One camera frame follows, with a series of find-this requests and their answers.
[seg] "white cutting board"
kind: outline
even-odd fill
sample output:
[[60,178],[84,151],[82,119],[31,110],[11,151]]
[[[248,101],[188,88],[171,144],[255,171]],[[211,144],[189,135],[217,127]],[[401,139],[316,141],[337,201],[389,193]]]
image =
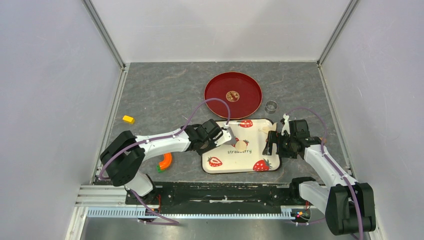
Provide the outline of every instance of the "white cutting board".
[[[220,127],[225,121],[219,121]],[[268,119],[244,119],[229,122],[237,145],[223,144],[204,153],[201,157],[202,168],[208,174],[247,173],[275,171],[280,167],[277,154],[263,156],[268,133],[272,128]]]

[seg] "round red tray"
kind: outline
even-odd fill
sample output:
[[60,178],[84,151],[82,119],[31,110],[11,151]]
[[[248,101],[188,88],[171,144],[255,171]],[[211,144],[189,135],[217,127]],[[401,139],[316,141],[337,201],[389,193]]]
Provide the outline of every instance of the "round red tray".
[[[225,72],[212,78],[204,89],[204,99],[224,100],[231,111],[231,119],[242,119],[253,114],[261,105],[262,90],[250,76],[240,72]],[[222,102],[206,103],[216,115],[227,118],[227,108]]]

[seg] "orange toy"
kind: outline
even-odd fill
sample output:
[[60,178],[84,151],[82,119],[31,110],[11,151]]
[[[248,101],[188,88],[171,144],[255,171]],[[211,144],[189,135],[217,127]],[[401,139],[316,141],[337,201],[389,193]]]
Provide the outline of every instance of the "orange toy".
[[163,155],[163,161],[159,162],[159,165],[156,166],[157,168],[157,172],[161,173],[163,172],[165,169],[167,169],[169,166],[171,166],[172,163],[172,155],[171,153],[165,153]]

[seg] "white panel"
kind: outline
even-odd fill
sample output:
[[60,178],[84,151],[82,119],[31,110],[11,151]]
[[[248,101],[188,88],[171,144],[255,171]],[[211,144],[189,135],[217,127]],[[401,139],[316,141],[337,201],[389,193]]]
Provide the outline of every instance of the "white panel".
[[388,240],[422,239],[424,1],[360,1],[323,73]]
[[349,0],[93,0],[126,62],[317,60]]
[[1,1],[0,56],[0,239],[64,239],[120,70],[80,0]]

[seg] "red strawberry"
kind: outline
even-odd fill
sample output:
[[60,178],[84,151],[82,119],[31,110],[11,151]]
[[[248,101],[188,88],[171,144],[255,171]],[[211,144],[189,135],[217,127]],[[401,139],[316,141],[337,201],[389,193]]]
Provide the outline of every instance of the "red strawberry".
[[[239,139],[236,137],[236,138],[235,138],[235,142],[237,143],[238,141],[239,141]],[[231,146],[236,147],[236,145],[235,145],[235,144],[232,144]]]
[[223,164],[223,162],[221,160],[219,160],[218,158],[211,156],[207,159],[207,161],[209,162],[209,165],[211,167],[219,167]]
[[273,167],[271,167],[270,161],[262,159],[262,160],[259,160],[257,163],[254,164],[253,171],[255,171],[255,172],[265,172],[265,171],[269,171],[272,168]]
[[240,120],[237,122],[240,123],[239,126],[242,128],[250,128],[253,126],[252,120]]

